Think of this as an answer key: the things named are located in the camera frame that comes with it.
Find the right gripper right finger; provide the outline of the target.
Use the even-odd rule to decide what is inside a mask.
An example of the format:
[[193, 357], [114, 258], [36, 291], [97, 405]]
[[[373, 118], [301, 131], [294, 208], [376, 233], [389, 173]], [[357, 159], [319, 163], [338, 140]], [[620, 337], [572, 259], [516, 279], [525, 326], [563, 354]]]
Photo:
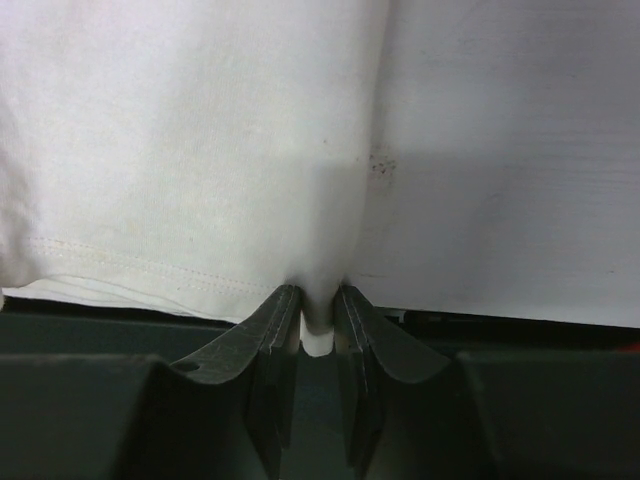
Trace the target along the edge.
[[387, 320], [354, 286], [333, 302], [345, 453], [358, 479], [492, 479], [455, 360]]

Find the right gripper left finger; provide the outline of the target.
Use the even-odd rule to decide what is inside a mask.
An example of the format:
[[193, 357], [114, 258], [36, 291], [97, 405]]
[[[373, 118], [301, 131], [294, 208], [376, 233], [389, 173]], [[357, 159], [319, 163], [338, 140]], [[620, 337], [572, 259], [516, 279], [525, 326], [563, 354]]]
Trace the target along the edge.
[[155, 364], [140, 407], [142, 479], [276, 479], [289, 446], [301, 291], [278, 287], [246, 320]]

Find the cream white t shirt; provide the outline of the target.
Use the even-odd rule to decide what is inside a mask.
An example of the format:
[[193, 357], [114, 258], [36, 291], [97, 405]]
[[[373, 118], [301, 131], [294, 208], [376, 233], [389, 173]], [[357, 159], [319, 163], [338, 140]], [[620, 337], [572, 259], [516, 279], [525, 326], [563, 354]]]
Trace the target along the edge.
[[5, 1], [1, 294], [238, 323], [363, 218], [385, 1]]

